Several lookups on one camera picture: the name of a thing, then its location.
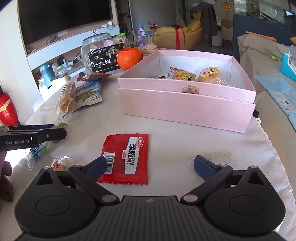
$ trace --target red ribbon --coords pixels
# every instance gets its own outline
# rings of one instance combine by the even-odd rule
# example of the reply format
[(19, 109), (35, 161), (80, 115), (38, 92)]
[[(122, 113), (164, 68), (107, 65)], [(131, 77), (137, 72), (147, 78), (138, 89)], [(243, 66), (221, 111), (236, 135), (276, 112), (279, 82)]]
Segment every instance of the red ribbon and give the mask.
[(180, 36), (179, 36), (179, 29), (182, 29), (182, 32), (183, 32), (183, 38), (184, 38), (184, 47), (185, 47), (185, 33), (184, 33), (184, 30), (183, 30), (184, 27), (182, 26), (179, 26), (178, 28), (175, 29), (176, 31), (176, 47), (177, 49), (180, 49)]

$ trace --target jacket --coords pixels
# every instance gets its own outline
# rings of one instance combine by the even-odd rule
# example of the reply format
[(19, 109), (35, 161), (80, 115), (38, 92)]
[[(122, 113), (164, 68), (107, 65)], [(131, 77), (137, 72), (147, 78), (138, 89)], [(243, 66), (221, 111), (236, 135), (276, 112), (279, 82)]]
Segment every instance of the jacket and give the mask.
[(214, 7), (207, 3), (201, 2), (196, 7), (190, 9), (190, 12), (201, 12), (201, 25), (204, 34), (216, 36), (218, 33), (216, 12)]

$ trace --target chair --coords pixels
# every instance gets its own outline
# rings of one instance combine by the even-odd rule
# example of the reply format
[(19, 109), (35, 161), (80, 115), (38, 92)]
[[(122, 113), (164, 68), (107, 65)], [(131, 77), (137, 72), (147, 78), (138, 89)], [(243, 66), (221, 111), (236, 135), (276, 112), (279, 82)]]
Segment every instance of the chair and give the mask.
[(221, 29), (222, 29), (222, 42), (219, 49), (219, 52), (222, 49), (224, 41), (232, 42), (233, 37), (233, 20), (229, 18), (222, 18), (221, 20)]
[[(178, 30), (180, 39), (180, 49), (190, 50), (193, 49), (196, 44), (202, 38), (202, 27), (200, 23), (201, 12), (197, 12), (194, 15), (194, 21), (188, 25), (183, 26)], [(174, 27), (161, 27), (158, 28), (152, 39), (153, 43), (159, 48), (177, 49), (176, 43), (176, 30)]]

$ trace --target black snack package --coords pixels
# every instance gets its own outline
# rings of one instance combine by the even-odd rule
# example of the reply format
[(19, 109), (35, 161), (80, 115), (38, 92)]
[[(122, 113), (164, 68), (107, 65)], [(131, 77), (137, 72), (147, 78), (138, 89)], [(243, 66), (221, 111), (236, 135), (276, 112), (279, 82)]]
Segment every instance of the black snack package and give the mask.
[(117, 56), (122, 49), (124, 49), (123, 43), (90, 51), (89, 60), (93, 72), (100, 73), (120, 69)]

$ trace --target glass display case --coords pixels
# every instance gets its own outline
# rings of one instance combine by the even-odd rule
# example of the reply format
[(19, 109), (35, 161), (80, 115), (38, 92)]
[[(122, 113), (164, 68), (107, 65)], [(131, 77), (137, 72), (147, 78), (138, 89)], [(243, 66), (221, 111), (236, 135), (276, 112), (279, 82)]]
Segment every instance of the glass display case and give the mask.
[(269, 22), (296, 34), (295, 14), (264, 0), (234, 0), (234, 13)]

